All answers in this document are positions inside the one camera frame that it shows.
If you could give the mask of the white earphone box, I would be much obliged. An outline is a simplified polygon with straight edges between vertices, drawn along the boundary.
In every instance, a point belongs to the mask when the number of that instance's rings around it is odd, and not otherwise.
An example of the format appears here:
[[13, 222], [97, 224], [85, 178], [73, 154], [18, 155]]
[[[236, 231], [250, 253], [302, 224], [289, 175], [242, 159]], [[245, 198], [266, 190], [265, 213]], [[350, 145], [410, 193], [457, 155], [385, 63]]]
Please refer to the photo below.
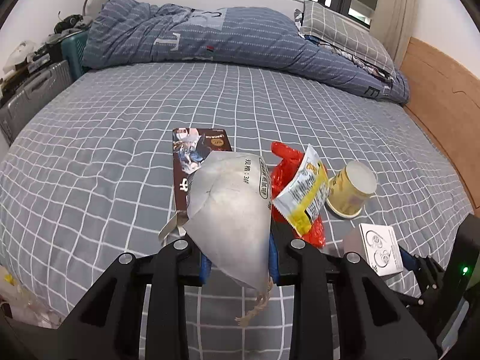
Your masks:
[[391, 226], [360, 223], [343, 238], [343, 250], [358, 253], [385, 280], [403, 272], [404, 264]]

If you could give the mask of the yellow white snack wrapper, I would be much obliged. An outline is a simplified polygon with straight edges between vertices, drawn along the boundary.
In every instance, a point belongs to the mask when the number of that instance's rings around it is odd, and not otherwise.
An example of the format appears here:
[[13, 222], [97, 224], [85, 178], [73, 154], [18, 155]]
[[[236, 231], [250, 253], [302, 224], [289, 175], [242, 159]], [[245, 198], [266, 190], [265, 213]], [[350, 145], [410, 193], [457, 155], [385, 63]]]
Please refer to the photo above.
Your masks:
[[292, 181], [272, 200], [286, 222], [303, 236], [312, 229], [329, 195], [326, 167], [317, 151], [308, 145]]

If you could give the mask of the grey dust mask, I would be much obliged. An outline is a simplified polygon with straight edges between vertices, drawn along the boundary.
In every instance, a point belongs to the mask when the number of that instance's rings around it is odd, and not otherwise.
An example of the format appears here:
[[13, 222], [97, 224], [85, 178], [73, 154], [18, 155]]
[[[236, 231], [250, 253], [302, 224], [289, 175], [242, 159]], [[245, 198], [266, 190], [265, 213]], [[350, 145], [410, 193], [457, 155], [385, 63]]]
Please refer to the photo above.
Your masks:
[[159, 239], [179, 231], [225, 275], [255, 289], [256, 305], [236, 319], [245, 328], [269, 303], [272, 192], [263, 158], [213, 151], [189, 178], [186, 211], [177, 211]]

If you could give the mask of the red plastic bag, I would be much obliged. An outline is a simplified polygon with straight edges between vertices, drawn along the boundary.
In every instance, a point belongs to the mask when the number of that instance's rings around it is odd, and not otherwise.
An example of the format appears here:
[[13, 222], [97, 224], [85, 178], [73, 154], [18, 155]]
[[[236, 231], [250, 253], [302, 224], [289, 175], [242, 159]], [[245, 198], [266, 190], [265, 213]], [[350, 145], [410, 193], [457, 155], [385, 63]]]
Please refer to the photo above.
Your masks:
[[[281, 158], [281, 162], [271, 171], [272, 197], [275, 198], [290, 181], [299, 169], [304, 153], [288, 145], [274, 141], [271, 144], [271, 151], [274, 155]], [[318, 217], [312, 225], [312, 229], [303, 236], [299, 236], [293, 231], [296, 238], [302, 238], [304, 241], [317, 248], [323, 248], [326, 245], [326, 237], [321, 217]]]

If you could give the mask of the brown printed carton box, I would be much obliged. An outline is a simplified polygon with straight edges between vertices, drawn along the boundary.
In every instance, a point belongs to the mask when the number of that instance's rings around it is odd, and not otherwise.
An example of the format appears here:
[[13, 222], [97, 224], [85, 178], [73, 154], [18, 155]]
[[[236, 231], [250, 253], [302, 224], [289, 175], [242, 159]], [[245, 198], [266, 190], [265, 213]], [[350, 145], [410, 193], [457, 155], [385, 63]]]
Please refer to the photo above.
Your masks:
[[189, 178], [213, 151], [231, 151], [224, 129], [177, 127], [172, 131], [173, 190], [177, 211], [186, 211]]

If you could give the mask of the grey checked bed sheet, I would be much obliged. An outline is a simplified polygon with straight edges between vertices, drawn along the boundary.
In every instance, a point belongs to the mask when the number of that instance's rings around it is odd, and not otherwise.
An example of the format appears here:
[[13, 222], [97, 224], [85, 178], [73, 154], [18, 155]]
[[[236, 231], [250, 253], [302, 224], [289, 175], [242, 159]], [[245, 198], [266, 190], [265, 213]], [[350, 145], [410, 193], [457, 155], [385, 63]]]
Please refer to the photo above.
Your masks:
[[[270, 180], [281, 162], [274, 141], [300, 152], [312, 145], [329, 180], [350, 161], [369, 167], [377, 189], [357, 217], [343, 219], [325, 201], [326, 244], [312, 245], [324, 254], [345, 257], [343, 238], [376, 224], [394, 229], [400, 250], [445, 268], [472, 214], [452, 165], [396, 102], [226, 63], [88, 72], [32, 118], [1, 162], [1, 261], [61, 324], [120, 255], [147, 257], [190, 238], [159, 239], [176, 212], [174, 128], [224, 129], [231, 151], [262, 157]], [[236, 319], [255, 307], [256, 290], [200, 258], [202, 285], [185, 287], [187, 359], [292, 359], [294, 286], [272, 280], [267, 306], [243, 328]], [[421, 295], [405, 267], [380, 278], [396, 293]], [[2, 357], [60, 359], [61, 324], [2, 318]]]

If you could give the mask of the wooden headboard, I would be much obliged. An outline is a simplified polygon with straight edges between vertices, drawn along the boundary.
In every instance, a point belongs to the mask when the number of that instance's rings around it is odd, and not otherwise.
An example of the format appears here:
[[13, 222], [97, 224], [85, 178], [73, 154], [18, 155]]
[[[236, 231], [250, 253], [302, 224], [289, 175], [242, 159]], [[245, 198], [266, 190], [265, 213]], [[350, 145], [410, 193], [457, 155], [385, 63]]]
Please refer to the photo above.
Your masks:
[[414, 37], [401, 71], [411, 91], [407, 113], [454, 166], [479, 215], [479, 78]]

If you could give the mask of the grey suitcase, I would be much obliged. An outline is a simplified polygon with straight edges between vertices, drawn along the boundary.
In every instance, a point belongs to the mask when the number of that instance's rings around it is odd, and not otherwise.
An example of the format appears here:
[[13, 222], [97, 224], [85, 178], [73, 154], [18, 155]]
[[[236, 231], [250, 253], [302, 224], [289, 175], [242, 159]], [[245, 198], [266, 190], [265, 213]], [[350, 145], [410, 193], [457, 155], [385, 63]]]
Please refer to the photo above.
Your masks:
[[66, 60], [36, 73], [1, 107], [1, 132], [10, 146], [27, 123], [72, 83]]

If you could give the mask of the teal plastic stool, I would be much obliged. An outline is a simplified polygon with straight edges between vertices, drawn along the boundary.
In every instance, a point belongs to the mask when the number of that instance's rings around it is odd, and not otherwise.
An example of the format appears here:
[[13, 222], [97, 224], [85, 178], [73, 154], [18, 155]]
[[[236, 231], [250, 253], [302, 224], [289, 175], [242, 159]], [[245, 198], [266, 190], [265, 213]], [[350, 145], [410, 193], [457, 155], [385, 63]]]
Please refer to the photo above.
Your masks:
[[88, 31], [73, 33], [61, 41], [63, 58], [68, 62], [73, 81], [78, 80], [84, 73], [83, 55], [88, 40]]

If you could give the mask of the beige curtain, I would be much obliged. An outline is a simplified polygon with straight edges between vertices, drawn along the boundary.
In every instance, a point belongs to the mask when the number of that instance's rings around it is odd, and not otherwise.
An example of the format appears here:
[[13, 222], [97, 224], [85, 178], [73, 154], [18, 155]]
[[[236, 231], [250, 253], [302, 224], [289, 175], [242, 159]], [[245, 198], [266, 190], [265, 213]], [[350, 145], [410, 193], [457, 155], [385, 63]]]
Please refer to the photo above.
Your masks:
[[383, 44], [397, 68], [401, 67], [417, 14], [417, 0], [377, 0], [370, 34]]

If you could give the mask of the white helmet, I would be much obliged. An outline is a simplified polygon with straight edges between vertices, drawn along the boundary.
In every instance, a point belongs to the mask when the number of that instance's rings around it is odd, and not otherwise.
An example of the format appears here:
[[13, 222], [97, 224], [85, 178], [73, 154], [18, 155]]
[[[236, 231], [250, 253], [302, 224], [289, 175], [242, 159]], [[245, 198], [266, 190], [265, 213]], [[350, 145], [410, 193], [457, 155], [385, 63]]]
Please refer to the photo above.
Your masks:
[[3, 72], [7, 74], [21, 68], [34, 54], [35, 48], [36, 44], [33, 41], [22, 41], [19, 43], [8, 57], [3, 67]]

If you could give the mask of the blue striped duvet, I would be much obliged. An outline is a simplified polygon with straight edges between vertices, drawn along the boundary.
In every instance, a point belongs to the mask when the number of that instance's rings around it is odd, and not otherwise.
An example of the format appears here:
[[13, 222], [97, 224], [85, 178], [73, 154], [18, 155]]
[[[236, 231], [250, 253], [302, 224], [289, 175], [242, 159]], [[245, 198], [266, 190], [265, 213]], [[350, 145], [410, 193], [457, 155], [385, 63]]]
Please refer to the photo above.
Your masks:
[[132, 63], [211, 61], [270, 68], [365, 98], [408, 103], [407, 78], [324, 41], [267, 7], [197, 10], [108, 0], [90, 27], [82, 63], [103, 69]]

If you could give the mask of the grey checked pillow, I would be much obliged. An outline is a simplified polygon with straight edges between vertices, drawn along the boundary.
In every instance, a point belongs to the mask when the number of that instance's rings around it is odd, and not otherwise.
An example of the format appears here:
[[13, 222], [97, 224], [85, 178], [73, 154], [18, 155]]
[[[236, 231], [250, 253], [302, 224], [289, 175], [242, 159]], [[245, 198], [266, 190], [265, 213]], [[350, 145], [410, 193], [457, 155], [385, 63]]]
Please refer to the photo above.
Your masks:
[[395, 75], [394, 62], [377, 38], [317, 2], [304, 2], [300, 33], [353, 55], [389, 76]]

